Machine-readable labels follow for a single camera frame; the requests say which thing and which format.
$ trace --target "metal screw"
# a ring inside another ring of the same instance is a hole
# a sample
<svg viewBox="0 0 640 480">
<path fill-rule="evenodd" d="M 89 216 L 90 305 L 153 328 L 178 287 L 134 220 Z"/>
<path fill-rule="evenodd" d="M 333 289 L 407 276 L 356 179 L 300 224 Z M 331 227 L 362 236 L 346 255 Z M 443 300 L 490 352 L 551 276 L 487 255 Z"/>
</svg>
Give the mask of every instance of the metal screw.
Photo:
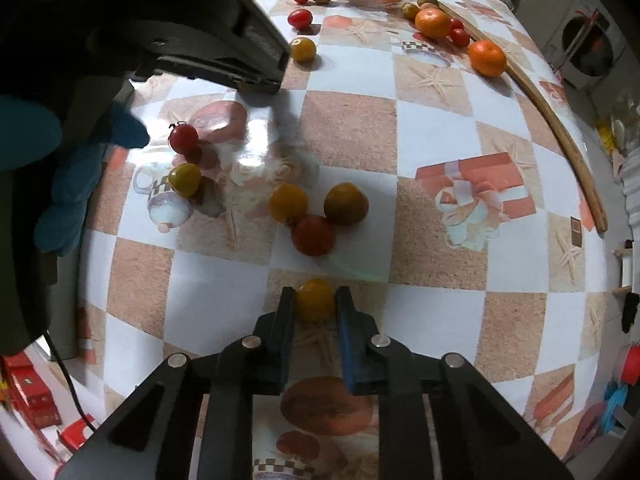
<svg viewBox="0 0 640 480">
<path fill-rule="evenodd" d="M 444 362 L 446 362 L 446 364 L 451 368 L 460 368 L 465 363 L 465 358 L 460 354 L 452 352 L 451 354 L 444 356 Z"/>
<path fill-rule="evenodd" d="M 166 363 L 171 368 L 180 368 L 187 363 L 187 356 L 185 354 L 173 354 L 169 356 L 169 360 Z"/>
<path fill-rule="evenodd" d="M 262 344 L 262 339 L 260 339 L 257 335 L 248 335 L 244 339 L 242 339 L 242 346 L 245 348 L 258 348 Z"/>
<path fill-rule="evenodd" d="M 371 338 L 371 343 L 373 346 L 377 346 L 378 348 L 384 348 L 391 344 L 391 339 L 389 339 L 389 336 L 384 334 L 376 334 Z"/>
</svg>

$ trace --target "mug print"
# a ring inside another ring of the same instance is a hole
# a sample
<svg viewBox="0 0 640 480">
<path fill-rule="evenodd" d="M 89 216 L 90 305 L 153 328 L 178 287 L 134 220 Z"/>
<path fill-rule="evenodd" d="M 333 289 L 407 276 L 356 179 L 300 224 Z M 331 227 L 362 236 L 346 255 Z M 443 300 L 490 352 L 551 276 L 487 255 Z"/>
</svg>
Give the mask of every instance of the mug print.
<svg viewBox="0 0 640 480">
<path fill-rule="evenodd" d="M 169 184 L 171 168 L 159 164 L 140 166 L 133 176 L 133 189 L 136 193 L 146 194 L 146 209 L 149 218 L 158 226 L 161 233 L 184 224 L 192 215 L 193 208 L 188 200 L 178 196 Z M 138 178 L 146 174 L 151 182 L 140 186 Z"/>
</svg>

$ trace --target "yellow cherry tomato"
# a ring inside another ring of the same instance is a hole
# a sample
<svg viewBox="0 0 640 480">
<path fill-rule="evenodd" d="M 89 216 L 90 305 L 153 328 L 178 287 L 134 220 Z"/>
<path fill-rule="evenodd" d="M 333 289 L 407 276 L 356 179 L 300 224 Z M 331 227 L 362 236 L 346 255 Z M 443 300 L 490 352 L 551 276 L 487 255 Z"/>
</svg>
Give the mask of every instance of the yellow cherry tomato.
<svg viewBox="0 0 640 480">
<path fill-rule="evenodd" d="M 307 322 L 325 322 L 335 316 L 334 292 L 325 280 L 309 280 L 298 289 L 296 314 Z"/>
<path fill-rule="evenodd" d="M 282 184 L 269 200 L 269 212 L 276 222 L 292 224 L 306 214 L 309 200 L 304 189 L 293 184 Z"/>
<path fill-rule="evenodd" d="M 172 189 L 183 198 L 188 198 L 196 193 L 201 178 L 200 168 L 190 162 L 173 168 L 168 177 Z"/>
<path fill-rule="evenodd" d="M 291 57 L 296 61 L 311 61 L 316 57 L 316 44 L 309 38 L 296 38 L 291 43 Z"/>
</svg>

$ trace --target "starfish print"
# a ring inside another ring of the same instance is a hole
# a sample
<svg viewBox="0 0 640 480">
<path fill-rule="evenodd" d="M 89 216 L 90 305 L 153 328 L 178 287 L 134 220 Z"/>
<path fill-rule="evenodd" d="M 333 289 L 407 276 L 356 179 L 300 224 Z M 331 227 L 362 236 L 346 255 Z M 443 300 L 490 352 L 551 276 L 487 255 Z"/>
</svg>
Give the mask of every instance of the starfish print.
<svg viewBox="0 0 640 480">
<path fill-rule="evenodd" d="M 558 231 L 556 231 L 556 240 L 558 241 L 560 250 L 562 251 L 560 266 L 569 267 L 569 274 L 573 281 L 575 279 L 575 259 L 582 254 L 582 247 L 575 247 L 570 241 L 567 243 Z"/>
<path fill-rule="evenodd" d="M 600 329 L 602 328 L 602 313 L 593 305 L 589 308 L 589 318 L 591 321 L 591 327 L 589 328 L 590 336 L 596 348 L 599 346 L 600 341 Z"/>
<path fill-rule="evenodd" d="M 348 28 L 337 29 L 335 36 L 355 36 L 361 44 L 369 44 L 376 36 L 385 31 L 369 20 L 364 20 Z"/>
<path fill-rule="evenodd" d="M 440 97 L 440 100 L 447 104 L 447 93 L 445 87 L 454 86 L 449 81 L 443 81 L 440 78 L 441 69 L 438 67 L 428 68 L 427 66 L 418 67 L 415 63 L 410 66 L 411 72 L 417 76 L 417 80 L 409 83 L 411 88 L 432 88 Z"/>
<path fill-rule="evenodd" d="M 531 162 L 528 156 L 525 156 L 520 149 L 521 144 L 516 139 L 510 139 L 511 142 L 500 142 L 495 140 L 492 142 L 494 149 L 497 152 L 507 152 L 511 156 L 511 160 L 518 167 L 519 170 L 534 170 L 537 168 L 535 162 Z"/>
<path fill-rule="evenodd" d="M 485 7 L 484 5 L 475 3 L 473 0 L 463 0 L 462 2 L 458 2 L 458 5 L 460 7 L 463 7 L 464 9 L 470 10 L 471 12 L 480 14 L 481 16 L 486 16 L 488 18 L 491 18 L 492 20 L 498 23 L 509 25 L 509 22 L 505 21 L 502 18 L 502 16 L 498 14 L 495 10 L 493 10 L 491 7 Z"/>
<path fill-rule="evenodd" d="M 331 372 L 337 361 L 335 354 L 335 329 L 310 324 L 303 326 L 293 338 L 294 346 L 311 345 L 318 352 L 320 366 Z"/>
</svg>

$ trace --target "teal cloth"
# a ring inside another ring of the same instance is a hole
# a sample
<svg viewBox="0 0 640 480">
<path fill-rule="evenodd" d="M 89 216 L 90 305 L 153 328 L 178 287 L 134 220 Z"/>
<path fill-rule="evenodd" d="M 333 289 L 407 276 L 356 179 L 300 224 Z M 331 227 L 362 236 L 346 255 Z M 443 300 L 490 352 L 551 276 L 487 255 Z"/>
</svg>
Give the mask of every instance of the teal cloth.
<svg viewBox="0 0 640 480">
<path fill-rule="evenodd" d="M 51 204 L 36 224 L 33 241 L 43 253 L 69 254 L 80 243 L 86 200 L 68 204 Z"/>
<path fill-rule="evenodd" d="M 0 95 L 0 171 L 15 170 L 49 155 L 62 142 L 56 115 L 41 104 Z"/>
</svg>

